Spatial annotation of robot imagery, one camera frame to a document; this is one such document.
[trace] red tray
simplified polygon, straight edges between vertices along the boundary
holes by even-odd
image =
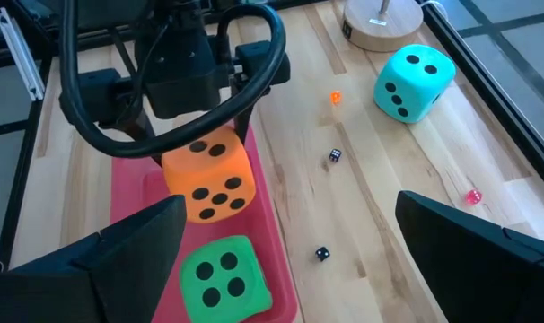
[[[210,241],[237,234],[247,236],[252,242],[273,299],[270,310],[254,315],[245,322],[294,321],[298,300],[251,131],[245,146],[256,181],[254,200],[242,212],[228,219],[210,224],[186,224],[179,255],[154,313],[153,323],[190,322],[180,292],[182,260],[190,252]],[[152,159],[112,159],[111,223],[122,220],[168,195],[162,170]]]

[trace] wooden surface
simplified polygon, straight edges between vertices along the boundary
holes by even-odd
[[[398,192],[411,189],[544,240],[544,184],[461,73],[421,122],[387,117],[373,103],[373,85],[390,54],[348,43],[341,10],[321,3],[281,12],[292,80],[262,98],[251,120],[301,303],[297,321],[442,322],[401,238]],[[255,19],[229,32],[236,44],[268,37]],[[443,50],[425,25],[417,42]],[[114,66],[127,74],[114,48],[79,56],[82,71]],[[54,63],[12,266],[109,223],[110,157],[66,123]],[[334,90],[342,92],[336,108]],[[161,133],[190,118],[154,126]],[[338,163],[328,161],[332,148],[343,152]],[[463,201],[472,188],[484,194],[476,206]],[[323,263],[314,259],[319,246],[331,253]]]
[[[411,43],[424,20],[416,1],[392,0],[380,13],[382,0],[347,0],[344,21],[352,28],[350,41],[377,52],[389,52]],[[371,22],[375,19],[385,26]]]

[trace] lamp base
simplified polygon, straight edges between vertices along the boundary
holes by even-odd
[[[390,0],[386,13],[380,13],[382,0],[348,0],[342,31],[358,47],[389,52],[412,42],[424,14],[414,0]]]

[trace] black cable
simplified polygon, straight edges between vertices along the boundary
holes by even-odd
[[[130,55],[127,52],[127,48],[125,47],[125,43],[122,42],[122,39],[120,38],[120,35],[118,34],[116,27],[110,27],[109,28],[109,34],[112,37],[112,41],[114,42],[114,46],[118,50],[118,54],[120,55],[120,58],[122,59],[122,62],[127,67],[128,73],[130,74],[130,77],[134,80],[136,77],[136,69],[135,66],[132,64],[132,60],[130,59]]]
[[[223,21],[226,24],[222,28],[220,25],[218,26],[220,37],[222,37],[222,32],[226,33],[228,23],[231,20],[244,15],[262,17],[270,26],[270,47],[266,59],[262,62],[263,64],[256,73],[257,76],[250,79],[237,95],[221,103],[205,115],[181,127],[172,129],[155,138],[139,142],[118,142],[105,136],[91,122],[86,109],[83,107],[83,100],[79,91],[78,59],[76,55],[76,35],[78,29],[77,5],[78,0],[64,0],[61,6],[61,30],[59,33],[60,41],[58,43],[61,56],[61,85],[64,97],[70,101],[69,105],[64,104],[61,108],[69,119],[73,121],[74,126],[84,140],[97,150],[111,156],[139,158],[165,153],[188,144],[200,136],[206,135],[224,125],[228,120],[256,103],[272,82],[285,53],[286,37],[284,25],[273,9],[258,4],[234,6],[224,12]]]
[[[150,58],[153,56],[154,49],[160,42],[162,36],[164,36],[164,33],[168,30],[168,27],[172,23],[172,17],[169,16],[169,19],[162,25],[161,31],[156,35],[156,38],[153,41],[153,45],[148,49],[148,53],[146,53],[145,60],[143,61],[143,64],[141,64],[138,67],[138,71],[136,72],[136,76],[134,76],[135,79],[135,95],[133,96],[130,104],[128,105],[129,109],[133,107],[137,102],[139,102],[142,99],[143,96],[143,80],[145,79],[145,73],[146,73],[146,67],[148,66],[148,63],[150,61]]]

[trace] pink die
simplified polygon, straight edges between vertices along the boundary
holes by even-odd
[[[481,197],[481,192],[476,189],[472,189],[470,192],[468,192],[468,194],[466,194],[466,202],[471,205],[476,205],[479,203],[479,201],[481,201]]]

